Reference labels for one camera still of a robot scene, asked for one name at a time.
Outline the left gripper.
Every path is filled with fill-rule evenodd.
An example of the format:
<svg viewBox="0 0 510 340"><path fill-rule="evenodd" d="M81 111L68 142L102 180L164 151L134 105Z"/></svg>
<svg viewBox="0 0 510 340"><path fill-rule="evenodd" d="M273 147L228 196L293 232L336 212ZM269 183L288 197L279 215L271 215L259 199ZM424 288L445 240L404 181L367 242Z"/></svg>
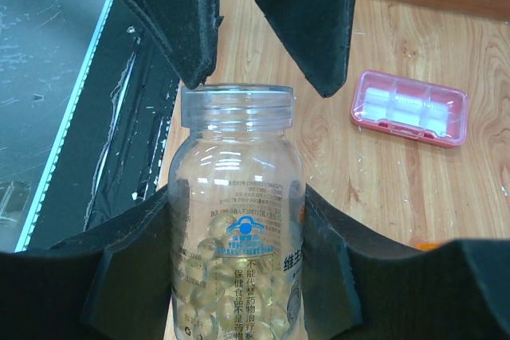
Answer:
<svg viewBox="0 0 510 340"><path fill-rule="evenodd" d="M219 0L123 0L189 89L216 68ZM255 0L317 93L345 84L356 0Z"/></svg>

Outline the pink pill organizer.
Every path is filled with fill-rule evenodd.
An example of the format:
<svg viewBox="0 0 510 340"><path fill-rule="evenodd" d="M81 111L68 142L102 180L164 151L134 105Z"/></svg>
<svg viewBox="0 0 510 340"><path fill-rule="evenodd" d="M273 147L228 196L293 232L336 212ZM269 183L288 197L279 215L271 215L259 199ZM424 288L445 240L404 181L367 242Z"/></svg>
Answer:
<svg viewBox="0 0 510 340"><path fill-rule="evenodd" d="M375 70L362 72L351 105L360 127L440 147L465 142L468 116L459 89Z"/></svg>

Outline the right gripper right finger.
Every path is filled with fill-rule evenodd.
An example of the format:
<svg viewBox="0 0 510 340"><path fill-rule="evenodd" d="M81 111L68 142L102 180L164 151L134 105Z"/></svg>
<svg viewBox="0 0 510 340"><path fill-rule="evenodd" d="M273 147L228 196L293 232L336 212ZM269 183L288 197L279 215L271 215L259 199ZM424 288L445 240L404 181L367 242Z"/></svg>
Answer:
<svg viewBox="0 0 510 340"><path fill-rule="evenodd" d="M506 339L509 243L456 239L423 252L307 188L302 288L311 339Z"/></svg>

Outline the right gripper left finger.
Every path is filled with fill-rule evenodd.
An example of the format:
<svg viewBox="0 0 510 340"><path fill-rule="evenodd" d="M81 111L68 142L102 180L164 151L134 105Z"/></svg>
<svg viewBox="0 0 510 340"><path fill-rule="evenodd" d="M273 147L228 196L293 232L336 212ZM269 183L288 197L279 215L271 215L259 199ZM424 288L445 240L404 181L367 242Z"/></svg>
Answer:
<svg viewBox="0 0 510 340"><path fill-rule="evenodd" d="M1 254L3 339L161 339L171 300L167 190L47 249Z"/></svg>

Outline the orange pill box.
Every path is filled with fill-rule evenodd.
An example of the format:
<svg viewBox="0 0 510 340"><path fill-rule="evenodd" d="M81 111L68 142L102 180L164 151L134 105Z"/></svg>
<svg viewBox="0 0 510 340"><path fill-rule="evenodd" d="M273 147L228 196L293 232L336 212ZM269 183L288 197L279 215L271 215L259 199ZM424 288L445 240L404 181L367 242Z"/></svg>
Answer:
<svg viewBox="0 0 510 340"><path fill-rule="evenodd" d="M419 251L429 252L436 248L440 248L442 245L443 243L441 242L423 242L416 244L414 247Z"/></svg>

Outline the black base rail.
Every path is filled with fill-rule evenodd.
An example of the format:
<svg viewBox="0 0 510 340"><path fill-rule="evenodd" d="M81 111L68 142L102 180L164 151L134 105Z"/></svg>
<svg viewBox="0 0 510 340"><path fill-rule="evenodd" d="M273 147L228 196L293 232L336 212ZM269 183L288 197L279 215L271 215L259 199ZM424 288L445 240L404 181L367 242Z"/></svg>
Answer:
<svg viewBox="0 0 510 340"><path fill-rule="evenodd" d="M179 79L120 0L104 0L17 251L91 229L157 189Z"/></svg>

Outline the clear glass pill bottle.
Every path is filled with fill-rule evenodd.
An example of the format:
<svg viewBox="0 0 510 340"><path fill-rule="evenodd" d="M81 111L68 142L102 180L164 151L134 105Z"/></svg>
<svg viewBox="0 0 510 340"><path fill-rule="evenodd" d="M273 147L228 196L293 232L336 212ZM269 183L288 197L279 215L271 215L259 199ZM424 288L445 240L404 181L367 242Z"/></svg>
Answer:
<svg viewBox="0 0 510 340"><path fill-rule="evenodd" d="M305 182L286 139L293 90L184 89L168 172L178 339L298 339Z"/></svg>

